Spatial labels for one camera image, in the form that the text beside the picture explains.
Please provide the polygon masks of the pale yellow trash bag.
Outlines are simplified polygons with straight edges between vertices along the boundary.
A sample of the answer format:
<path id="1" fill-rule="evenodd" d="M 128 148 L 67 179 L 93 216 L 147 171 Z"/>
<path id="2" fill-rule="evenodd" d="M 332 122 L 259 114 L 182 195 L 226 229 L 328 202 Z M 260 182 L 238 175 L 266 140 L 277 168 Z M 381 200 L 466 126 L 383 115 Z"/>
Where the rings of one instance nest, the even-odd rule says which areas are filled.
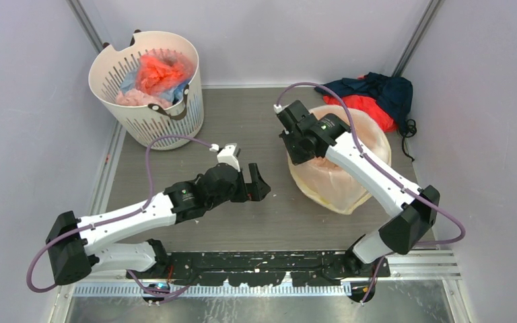
<path id="1" fill-rule="evenodd" d="M 360 141 L 388 165 L 392 163 L 390 144 L 384 131 L 365 112 L 350 109 Z M 324 171 L 312 166 L 311 161 L 300 165 L 287 163 L 291 177 L 300 191 L 315 203 L 332 212 L 350 215 L 372 195 L 341 168 Z"/>

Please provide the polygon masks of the white slotted laundry basket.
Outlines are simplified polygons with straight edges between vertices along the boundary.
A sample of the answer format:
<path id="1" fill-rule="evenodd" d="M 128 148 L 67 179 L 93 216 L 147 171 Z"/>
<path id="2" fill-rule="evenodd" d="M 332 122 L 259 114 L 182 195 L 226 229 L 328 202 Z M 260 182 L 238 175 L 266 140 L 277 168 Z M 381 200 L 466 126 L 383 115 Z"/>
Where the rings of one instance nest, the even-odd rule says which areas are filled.
<path id="1" fill-rule="evenodd" d="M 123 106 L 116 96 L 127 73 L 140 66 L 140 58 L 151 50 L 170 49 L 186 56 L 194 73 L 180 98 L 168 108 L 157 105 Z M 186 38 L 163 31 L 135 31 L 130 45 L 116 50 L 110 44 L 95 58 L 88 75 L 90 90 L 138 143 L 148 146 L 167 135 L 194 137 L 204 121 L 199 54 Z"/>

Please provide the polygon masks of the orange plastic trash bin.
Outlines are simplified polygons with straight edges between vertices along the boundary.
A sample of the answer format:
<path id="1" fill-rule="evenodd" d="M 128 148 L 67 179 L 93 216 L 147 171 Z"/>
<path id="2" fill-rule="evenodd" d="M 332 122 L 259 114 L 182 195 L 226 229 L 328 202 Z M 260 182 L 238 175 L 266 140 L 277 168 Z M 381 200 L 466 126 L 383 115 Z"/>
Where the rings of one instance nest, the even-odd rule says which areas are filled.
<path id="1" fill-rule="evenodd" d="M 330 170 L 338 170 L 340 169 L 341 167 L 338 166 L 337 164 L 335 164 L 334 162 L 330 161 L 329 159 L 325 158 L 325 157 L 317 157 L 317 158 L 314 158 L 312 161 L 311 161 L 311 164 L 313 167 L 315 168 L 319 168 L 321 170 L 324 170 L 324 171 L 330 171 Z"/>

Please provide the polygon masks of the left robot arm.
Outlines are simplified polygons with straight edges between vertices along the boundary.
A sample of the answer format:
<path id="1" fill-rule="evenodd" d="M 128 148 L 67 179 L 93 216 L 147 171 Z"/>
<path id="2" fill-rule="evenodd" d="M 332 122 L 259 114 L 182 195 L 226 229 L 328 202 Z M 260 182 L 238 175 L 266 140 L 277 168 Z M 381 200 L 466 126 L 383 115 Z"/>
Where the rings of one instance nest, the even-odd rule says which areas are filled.
<path id="1" fill-rule="evenodd" d="M 124 244 L 130 236 L 157 227 L 202 217 L 224 202 L 261 201 L 271 191 L 258 166 L 249 165 L 251 181 L 232 166 L 220 163 L 193 180 L 177 182 L 144 202 L 100 215 L 77 218 L 60 214 L 46 237 L 54 284 L 70 285 L 91 273 L 132 270 L 163 277 L 170 267 L 162 243 L 150 239 Z"/>

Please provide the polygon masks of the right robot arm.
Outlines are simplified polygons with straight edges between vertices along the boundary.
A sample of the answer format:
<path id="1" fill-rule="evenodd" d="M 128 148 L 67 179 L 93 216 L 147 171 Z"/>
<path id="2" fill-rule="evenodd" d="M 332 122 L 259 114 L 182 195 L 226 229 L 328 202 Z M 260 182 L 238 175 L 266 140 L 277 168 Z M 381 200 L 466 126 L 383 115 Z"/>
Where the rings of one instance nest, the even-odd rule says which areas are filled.
<path id="1" fill-rule="evenodd" d="M 293 164 L 327 158 L 357 180 L 390 216 L 347 249 L 345 263 L 351 274 L 364 276 L 387 254 L 407 254 L 435 224 L 438 190 L 431 185 L 421 188 L 395 172 L 336 114 L 317 118 L 299 100 L 286 107 L 276 105 L 274 111 L 283 125 L 280 138 Z"/>

